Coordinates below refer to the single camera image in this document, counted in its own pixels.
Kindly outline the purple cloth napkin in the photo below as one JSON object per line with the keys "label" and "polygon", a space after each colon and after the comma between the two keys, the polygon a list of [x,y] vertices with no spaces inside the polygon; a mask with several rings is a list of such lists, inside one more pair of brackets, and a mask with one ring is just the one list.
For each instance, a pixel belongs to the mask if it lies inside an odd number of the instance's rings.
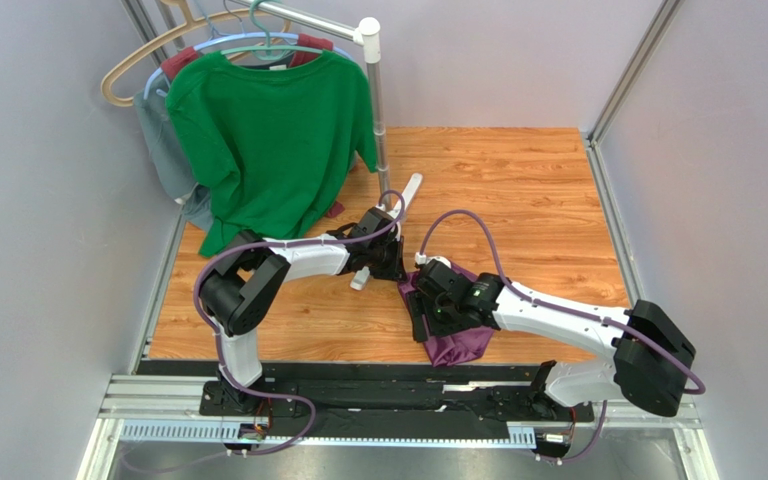
{"label": "purple cloth napkin", "polygon": [[[405,284],[407,281],[398,285],[398,291],[404,304]],[[434,367],[449,367],[481,358],[484,355],[493,334],[493,329],[479,328],[417,343],[423,345],[426,354]]]}

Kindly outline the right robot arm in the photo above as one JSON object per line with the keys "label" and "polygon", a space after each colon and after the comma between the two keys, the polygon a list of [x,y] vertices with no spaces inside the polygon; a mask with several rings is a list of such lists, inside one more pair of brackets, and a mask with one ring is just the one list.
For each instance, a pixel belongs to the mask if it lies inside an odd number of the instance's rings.
{"label": "right robot arm", "polygon": [[625,399],[674,417],[689,392],[696,349],[656,303],[638,300],[630,309],[582,303],[497,274],[474,275],[442,258],[409,275],[405,297],[418,332],[448,336],[487,327],[593,354],[590,361],[542,365],[532,385],[559,405]]}

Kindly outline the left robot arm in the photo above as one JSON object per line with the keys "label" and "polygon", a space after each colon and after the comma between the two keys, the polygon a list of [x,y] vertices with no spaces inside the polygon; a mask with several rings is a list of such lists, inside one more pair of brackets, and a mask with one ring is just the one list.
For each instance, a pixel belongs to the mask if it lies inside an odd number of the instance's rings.
{"label": "left robot arm", "polygon": [[199,273],[193,302],[210,326],[219,375],[241,399],[256,395],[262,375],[257,329],[281,287],[318,276],[406,279],[400,224],[406,209],[370,208],[360,221],[308,239],[265,239],[243,232]]}

